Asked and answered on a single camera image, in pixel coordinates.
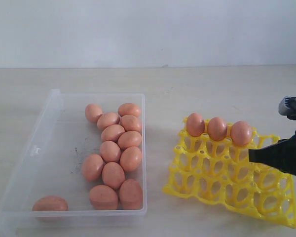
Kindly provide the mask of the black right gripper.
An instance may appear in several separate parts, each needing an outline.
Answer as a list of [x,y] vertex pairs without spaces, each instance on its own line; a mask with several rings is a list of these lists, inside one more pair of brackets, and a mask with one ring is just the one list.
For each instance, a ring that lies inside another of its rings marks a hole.
[[280,139],[277,143],[263,149],[249,149],[249,161],[296,176],[296,131],[291,138]]

